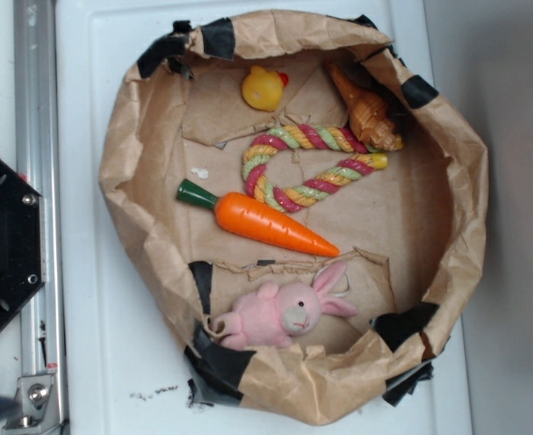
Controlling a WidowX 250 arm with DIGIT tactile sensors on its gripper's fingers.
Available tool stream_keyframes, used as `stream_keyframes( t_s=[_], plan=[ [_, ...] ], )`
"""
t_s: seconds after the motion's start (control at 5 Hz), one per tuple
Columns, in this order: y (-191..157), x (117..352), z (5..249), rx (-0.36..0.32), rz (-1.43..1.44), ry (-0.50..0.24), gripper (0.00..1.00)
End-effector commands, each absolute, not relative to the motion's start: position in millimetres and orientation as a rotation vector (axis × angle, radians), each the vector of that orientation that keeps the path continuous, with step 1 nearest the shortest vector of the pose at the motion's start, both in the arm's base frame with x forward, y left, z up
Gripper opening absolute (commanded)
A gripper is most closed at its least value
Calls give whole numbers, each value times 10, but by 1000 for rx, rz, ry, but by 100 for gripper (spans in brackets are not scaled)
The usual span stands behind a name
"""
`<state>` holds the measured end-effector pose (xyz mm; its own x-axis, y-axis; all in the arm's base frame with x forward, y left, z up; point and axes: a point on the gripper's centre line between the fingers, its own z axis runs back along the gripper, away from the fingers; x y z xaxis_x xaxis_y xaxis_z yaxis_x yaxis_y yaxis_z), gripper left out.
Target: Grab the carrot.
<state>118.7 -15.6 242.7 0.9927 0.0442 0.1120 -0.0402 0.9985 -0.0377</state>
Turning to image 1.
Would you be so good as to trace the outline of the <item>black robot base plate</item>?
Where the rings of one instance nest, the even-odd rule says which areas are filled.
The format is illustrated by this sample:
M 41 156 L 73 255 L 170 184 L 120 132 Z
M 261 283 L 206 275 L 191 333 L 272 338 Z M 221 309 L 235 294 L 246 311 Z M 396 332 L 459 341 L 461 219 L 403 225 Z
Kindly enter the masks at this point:
M 43 284 L 41 196 L 0 160 L 0 333 Z

